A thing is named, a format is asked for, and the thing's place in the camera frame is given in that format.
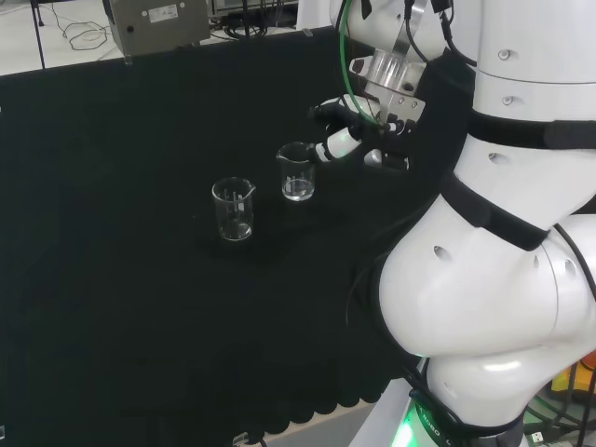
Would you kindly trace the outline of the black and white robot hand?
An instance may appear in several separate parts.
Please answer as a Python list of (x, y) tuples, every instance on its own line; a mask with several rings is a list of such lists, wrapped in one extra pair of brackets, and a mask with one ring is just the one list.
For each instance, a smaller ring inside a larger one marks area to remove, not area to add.
[(380, 105), (366, 98), (347, 94), (332, 98), (309, 110), (309, 117), (324, 127), (326, 136), (306, 146), (308, 160), (319, 165), (340, 164), (359, 159), (369, 166), (396, 171), (409, 169), (409, 150), (405, 143), (417, 123), (390, 114), (386, 122), (374, 124), (360, 112), (380, 116)]

